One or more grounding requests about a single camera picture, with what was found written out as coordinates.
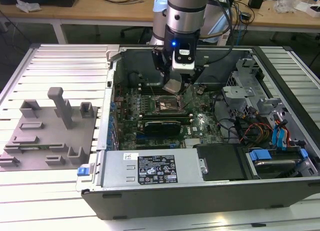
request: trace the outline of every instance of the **motherboard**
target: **motherboard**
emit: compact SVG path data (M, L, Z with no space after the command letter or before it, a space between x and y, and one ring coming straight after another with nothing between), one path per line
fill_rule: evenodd
M216 92L190 86L172 95L152 87L114 93L119 150L184 149L223 142L212 112Z

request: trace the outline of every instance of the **open computer chassis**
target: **open computer chassis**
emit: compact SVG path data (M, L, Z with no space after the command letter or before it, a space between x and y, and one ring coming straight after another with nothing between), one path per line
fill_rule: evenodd
M170 95L155 48L108 46L97 158L82 190L100 219L281 208L320 192L319 123L303 102L320 85L292 50L234 48ZM198 47L198 65L227 50Z

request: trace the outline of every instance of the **sticker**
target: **sticker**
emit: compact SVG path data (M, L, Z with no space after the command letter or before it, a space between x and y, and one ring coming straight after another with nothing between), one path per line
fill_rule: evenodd
M137 159L139 184L156 185L178 183L174 155L140 156L137 157Z
M133 152L133 153L127 153L125 152L123 154L123 160L138 160L139 153Z

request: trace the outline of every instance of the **warning label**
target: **warning label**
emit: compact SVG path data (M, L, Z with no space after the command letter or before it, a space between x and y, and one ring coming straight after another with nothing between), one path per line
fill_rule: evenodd
M139 156L138 182L141 185L178 183L175 156Z

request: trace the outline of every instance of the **white label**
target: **white label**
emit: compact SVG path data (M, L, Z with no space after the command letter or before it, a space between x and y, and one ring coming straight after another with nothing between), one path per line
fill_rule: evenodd
M189 55L189 54L190 54L190 50L180 49L180 50L179 50L179 53L180 53L181 55Z
M138 160L138 156L139 156L138 152L133 152L133 153L125 152L123 154L123 160Z
M168 175L168 179L176 179L177 175Z

